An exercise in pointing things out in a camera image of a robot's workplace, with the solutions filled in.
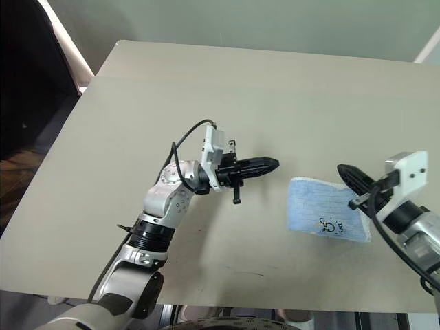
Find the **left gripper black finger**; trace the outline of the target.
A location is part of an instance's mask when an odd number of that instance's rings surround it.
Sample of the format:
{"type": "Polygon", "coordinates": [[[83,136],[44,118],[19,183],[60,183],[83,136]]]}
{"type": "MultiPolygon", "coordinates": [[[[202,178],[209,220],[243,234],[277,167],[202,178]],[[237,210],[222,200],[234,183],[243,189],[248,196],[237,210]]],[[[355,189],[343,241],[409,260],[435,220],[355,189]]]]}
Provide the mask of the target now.
{"type": "Polygon", "coordinates": [[[253,157],[248,159],[242,159],[240,161],[240,167],[242,169],[260,169],[260,170],[274,170],[280,165],[279,161],[270,157],[253,157]]]}
{"type": "Polygon", "coordinates": [[[250,179],[266,175],[279,167],[278,164],[254,164],[241,168],[241,176],[243,179],[250,179]]]}

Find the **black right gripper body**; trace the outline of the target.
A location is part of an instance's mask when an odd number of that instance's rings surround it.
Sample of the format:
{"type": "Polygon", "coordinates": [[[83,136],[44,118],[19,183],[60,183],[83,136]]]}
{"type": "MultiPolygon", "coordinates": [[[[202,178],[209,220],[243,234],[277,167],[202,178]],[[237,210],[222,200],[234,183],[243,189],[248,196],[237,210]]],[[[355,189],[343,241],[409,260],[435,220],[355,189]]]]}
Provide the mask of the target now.
{"type": "Polygon", "coordinates": [[[375,207],[379,212],[391,200],[393,187],[399,184],[399,170],[392,171],[379,181],[375,181],[361,170],[348,170],[348,187],[357,195],[355,199],[349,202],[348,206],[352,210],[359,208],[365,215],[369,216],[369,198],[362,199],[361,196],[369,194],[377,184],[381,188],[375,200],[375,207]]]}

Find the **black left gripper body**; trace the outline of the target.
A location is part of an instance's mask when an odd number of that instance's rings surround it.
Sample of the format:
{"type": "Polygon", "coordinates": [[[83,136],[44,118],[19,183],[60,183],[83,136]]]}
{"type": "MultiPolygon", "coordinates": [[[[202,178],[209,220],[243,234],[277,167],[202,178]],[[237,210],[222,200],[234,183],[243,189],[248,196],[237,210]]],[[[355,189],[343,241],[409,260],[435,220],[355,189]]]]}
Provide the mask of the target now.
{"type": "Polygon", "coordinates": [[[233,189],[233,204],[241,203],[240,189],[244,186],[236,152],[236,141],[228,141],[229,153],[224,153],[216,170],[217,180],[222,187],[233,189]]]}

